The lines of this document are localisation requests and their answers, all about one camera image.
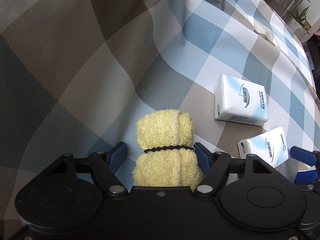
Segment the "rolled towel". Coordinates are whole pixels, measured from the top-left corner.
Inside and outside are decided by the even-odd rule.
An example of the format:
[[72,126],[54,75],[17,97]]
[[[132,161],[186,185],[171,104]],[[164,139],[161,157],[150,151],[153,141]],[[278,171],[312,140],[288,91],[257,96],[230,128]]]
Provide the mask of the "rolled towel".
[[161,149],[140,155],[133,170],[138,186],[190,186],[201,180],[193,146],[194,125],[188,113],[160,110],[137,121],[137,142],[145,151],[157,147],[186,146],[187,149]]

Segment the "tissue pack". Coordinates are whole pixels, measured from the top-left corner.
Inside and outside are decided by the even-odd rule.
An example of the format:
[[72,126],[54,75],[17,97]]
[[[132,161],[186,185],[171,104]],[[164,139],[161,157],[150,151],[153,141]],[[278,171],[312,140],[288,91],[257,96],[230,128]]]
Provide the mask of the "tissue pack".
[[215,83],[214,90],[215,119],[255,125],[268,121],[264,86],[221,75]]
[[289,158],[287,143],[282,127],[277,127],[269,132],[238,142],[240,158],[245,158],[249,153],[258,155],[273,168]]

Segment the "plaid fabric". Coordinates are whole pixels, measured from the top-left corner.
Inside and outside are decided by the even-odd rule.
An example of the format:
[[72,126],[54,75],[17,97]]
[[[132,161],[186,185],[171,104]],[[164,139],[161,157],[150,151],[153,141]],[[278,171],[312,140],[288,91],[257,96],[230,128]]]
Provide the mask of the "plaid fabric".
[[[0,234],[20,227],[17,192],[65,153],[120,141],[130,188],[138,118],[189,112],[194,141],[237,142],[282,126],[288,147],[320,149],[319,99],[304,50],[263,0],[0,0]],[[214,120],[220,74],[265,86],[263,127]],[[298,162],[279,170],[293,180]]]

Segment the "black elastic band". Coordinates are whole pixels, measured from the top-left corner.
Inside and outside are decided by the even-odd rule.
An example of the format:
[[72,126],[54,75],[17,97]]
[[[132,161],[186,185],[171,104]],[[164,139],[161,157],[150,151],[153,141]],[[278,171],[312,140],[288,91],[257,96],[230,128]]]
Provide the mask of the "black elastic band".
[[148,153],[148,152],[157,152],[157,151],[161,151],[161,150],[174,150],[174,149],[177,149],[177,150],[180,150],[180,149],[186,149],[186,150],[192,150],[194,151],[195,149],[192,148],[192,147],[189,147],[189,146],[185,146],[185,145],[176,145],[176,146],[163,146],[163,147],[157,147],[157,148],[152,148],[152,149],[146,149],[144,150],[145,153]]

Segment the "screw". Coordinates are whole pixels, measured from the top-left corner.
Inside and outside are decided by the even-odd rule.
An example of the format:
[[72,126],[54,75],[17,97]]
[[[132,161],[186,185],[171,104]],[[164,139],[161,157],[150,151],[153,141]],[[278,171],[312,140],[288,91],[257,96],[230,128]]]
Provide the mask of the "screw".
[[200,185],[197,187],[197,191],[201,193],[210,193],[213,190],[213,188],[209,185]]
[[122,193],[124,192],[125,188],[121,185],[112,185],[110,188],[109,188],[109,191],[111,193],[114,193],[114,194],[119,194],[119,193]]
[[159,197],[163,197],[163,196],[165,195],[165,193],[164,193],[163,191],[160,191],[160,192],[157,193],[157,195],[158,195]]

